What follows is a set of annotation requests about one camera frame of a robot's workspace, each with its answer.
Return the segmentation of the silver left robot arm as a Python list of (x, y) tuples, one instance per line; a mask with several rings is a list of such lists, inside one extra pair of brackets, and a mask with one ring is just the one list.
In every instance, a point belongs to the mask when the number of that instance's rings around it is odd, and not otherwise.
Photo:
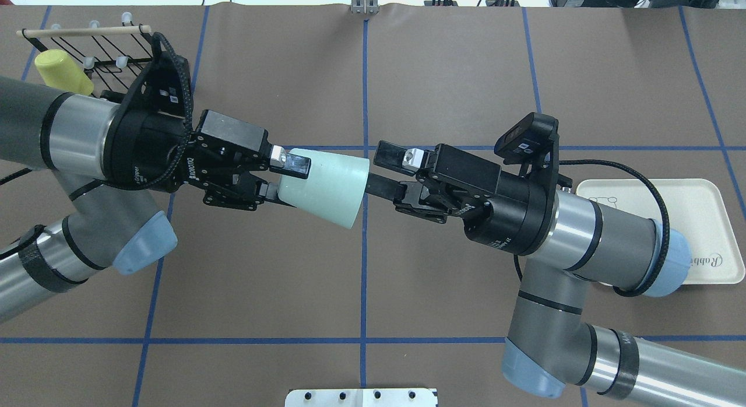
[(2, 321), (66, 293), (99, 271), (132, 274), (178, 238), (151, 191), (189, 184), (207, 205), (280, 204), (274, 171), (308, 178), (308, 157), (268, 141), (265, 129), (214, 110), (193, 128), (133, 86), (121, 103), (2, 77), (2, 159), (51, 170), (75, 212), (37, 224), (2, 250)]

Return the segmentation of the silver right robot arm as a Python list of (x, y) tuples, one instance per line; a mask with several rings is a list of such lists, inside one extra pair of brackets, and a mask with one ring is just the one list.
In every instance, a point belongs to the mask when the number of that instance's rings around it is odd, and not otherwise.
[[(568, 385), (530, 395), (501, 373), (519, 281), (512, 258), (469, 242), (461, 222), (433, 224), (366, 198), (365, 344), (358, 385), (436, 388), (442, 406), (626, 406)], [(622, 298), (592, 284), (583, 319), (744, 368), (744, 283)]]

